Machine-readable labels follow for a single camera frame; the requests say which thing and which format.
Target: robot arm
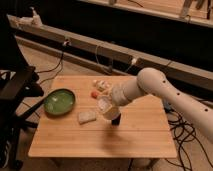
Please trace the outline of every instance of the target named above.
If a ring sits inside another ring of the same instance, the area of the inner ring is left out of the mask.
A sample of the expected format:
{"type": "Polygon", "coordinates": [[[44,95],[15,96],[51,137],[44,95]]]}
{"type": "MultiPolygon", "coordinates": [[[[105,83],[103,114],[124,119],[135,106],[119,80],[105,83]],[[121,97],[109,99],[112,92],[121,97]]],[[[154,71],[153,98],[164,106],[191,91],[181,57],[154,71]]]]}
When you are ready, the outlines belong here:
{"type": "Polygon", "coordinates": [[[176,89],[163,72],[154,68],[142,69],[138,76],[119,85],[110,93],[114,106],[125,106],[134,99],[153,94],[166,100],[173,109],[195,125],[213,142],[213,110],[176,89]]]}

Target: green plate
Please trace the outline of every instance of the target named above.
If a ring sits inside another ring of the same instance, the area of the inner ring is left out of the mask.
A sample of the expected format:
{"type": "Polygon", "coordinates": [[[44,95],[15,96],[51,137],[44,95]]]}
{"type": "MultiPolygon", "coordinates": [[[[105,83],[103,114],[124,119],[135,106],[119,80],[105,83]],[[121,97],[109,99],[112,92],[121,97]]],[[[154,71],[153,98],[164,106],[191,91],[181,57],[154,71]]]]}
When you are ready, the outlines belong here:
{"type": "Polygon", "coordinates": [[[68,89],[57,89],[51,92],[44,100],[44,110],[51,115],[59,116],[72,110],[75,104],[75,95],[68,89]]]}

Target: bottle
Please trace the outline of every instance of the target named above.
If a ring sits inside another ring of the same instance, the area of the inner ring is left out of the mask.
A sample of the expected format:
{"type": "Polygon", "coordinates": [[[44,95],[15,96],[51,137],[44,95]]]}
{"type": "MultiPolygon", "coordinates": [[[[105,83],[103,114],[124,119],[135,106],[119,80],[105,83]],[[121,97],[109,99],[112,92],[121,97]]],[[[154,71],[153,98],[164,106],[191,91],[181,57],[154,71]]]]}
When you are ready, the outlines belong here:
{"type": "Polygon", "coordinates": [[[38,27],[41,27],[43,24],[42,24],[40,16],[37,14],[34,7],[30,7],[30,8],[32,9],[32,12],[33,12],[33,24],[38,27]]]}

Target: chair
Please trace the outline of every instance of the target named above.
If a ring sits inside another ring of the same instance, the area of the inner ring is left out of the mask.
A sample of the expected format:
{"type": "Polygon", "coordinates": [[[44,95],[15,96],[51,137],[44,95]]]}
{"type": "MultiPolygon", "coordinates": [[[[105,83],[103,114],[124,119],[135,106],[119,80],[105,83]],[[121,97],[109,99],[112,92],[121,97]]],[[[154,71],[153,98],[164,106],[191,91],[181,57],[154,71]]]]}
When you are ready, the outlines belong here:
{"type": "Polygon", "coordinates": [[[0,168],[22,167],[23,162],[16,159],[20,130],[37,127],[27,118],[43,100],[21,115],[16,109],[25,97],[43,96],[38,79],[35,67],[28,65],[17,45],[6,13],[0,11],[0,168]]]}

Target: wire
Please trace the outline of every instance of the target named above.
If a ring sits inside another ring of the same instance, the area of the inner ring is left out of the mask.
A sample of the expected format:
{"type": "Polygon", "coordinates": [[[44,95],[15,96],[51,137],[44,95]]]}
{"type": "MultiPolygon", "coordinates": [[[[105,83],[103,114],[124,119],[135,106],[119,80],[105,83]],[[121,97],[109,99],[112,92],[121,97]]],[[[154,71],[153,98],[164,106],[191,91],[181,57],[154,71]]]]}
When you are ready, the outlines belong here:
{"type": "Polygon", "coordinates": [[[127,73],[132,67],[133,65],[129,65],[129,67],[124,72],[127,73]]]}
{"type": "Polygon", "coordinates": [[[38,72],[36,72],[36,73],[37,73],[37,74],[41,74],[41,73],[52,72],[52,71],[56,70],[56,69],[59,67],[59,65],[61,64],[61,61],[63,60],[63,55],[64,55],[63,53],[64,53],[64,52],[62,51],[62,55],[61,55],[61,57],[60,57],[60,59],[59,59],[59,61],[58,61],[58,64],[57,64],[54,68],[49,69],[49,70],[38,71],[38,72]]]}
{"type": "Polygon", "coordinates": [[[172,114],[170,116],[173,116],[173,117],[176,118],[176,119],[173,119],[173,120],[169,119],[168,122],[171,126],[170,130],[173,132],[173,137],[174,137],[173,139],[178,144],[178,150],[177,151],[178,151],[178,157],[179,157],[180,164],[173,163],[173,162],[169,161],[168,159],[165,159],[165,160],[168,163],[170,163],[174,166],[182,167],[182,169],[184,171],[186,171],[186,170],[192,171],[192,163],[191,163],[191,160],[189,158],[189,155],[187,154],[187,151],[183,147],[183,144],[186,143],[186,142],[191,142],[193,140],[196,140],[199,143],[201,149],[203,150],[209,165],[213,168],[213,164],[210,161],[209,156],[208,156],[203,144],[196,137],[196,131],[195,131],[195,128],[193,127],[193,125],[188,123],[187,121],[184,121],[182,116],[176,111],[169,112],[169,114],[172,114]],[[185,165],[184,161],[183,161],[182,152],[184,153],[184,155],[187,158],[187,161],[189,162],[189,167],[187,167],[185,165]]]}
{"type": "Polygon", "coordinates": [[[174,165],[174,166],[182,167],[181,165],[179,165],[179,164],[177,164],[177,163],[173,163],[173,162],[169,161],[168,159],[164,159],[164,160],[166,160],[168,163],[170,163],[170,164],[172,164],[172,165],[174,165]]]}
{"type": "Polygon", "coordinates": [[[61,59],[60,59],[60,62],[59,62],[60,66],[61,66],[60,70],[59,70],[53,77],[50,77],[50,78],[47,78],[47,79],[42,80],[42,81],[39,83],[39,85],[43,84],[43,83],[46,82],[46,81],[53,80],[53,79],[62,71],[62,69],[63,69],[63,57],[64,57],[64,51],[62,51],[61,59]]]}
{"type": "Polygon", "coordinates": [[[160,71],[165,71],[168,67],[169,67],[169,65],[171,65],[171,63],[173,62],[173,60],[170,60],[166,65],[164,65],[162,68],[160,68],[160,71]]]}
{"type": "Polygon", "coordinates": [[[109,73],[108,71],[106,71],[106,70],[101,66],[101,64],[100,64],[100,62],[99,62],[99,59],[98,59],[98,48],[99,48],[101,45],[103,45],[104,43],[105,43],[105,42],[103,42],[102,44],[97,45],[97,46],[95,47],[95,58],[96,58],[97,64],[98,64],[99,67],[101,68],[101,70],[102,70],[104,73],[108,74],[108,75],[112,75],[111,73],[109,73]]]}
{"type": "Polygon", "coordinates": [[[136,1],[133,1],[133,0],[127,0],[127,1],[132,2],[132,3],[135,3],[135,4],[137,4],[138,6],[140,6],[140,7],[143,8],[143,5],[141,5],[140,3],[136,2],[136,1]]]}
{"type": "MultiPolygon", "coordinates": [[[[27,107],[29,107],[29,108],[32,107],[32,106],[28,105],[28,104],[25,103],[25,102],[21,102],[21,103],[23,103],[25,106],[27,106],[27,107]]],[[[40,115],[39,115],[36,111],[34,111],[34,113],[36,114],[36,116],[37,116],[38,118],[40,118],[40,115]]]]}

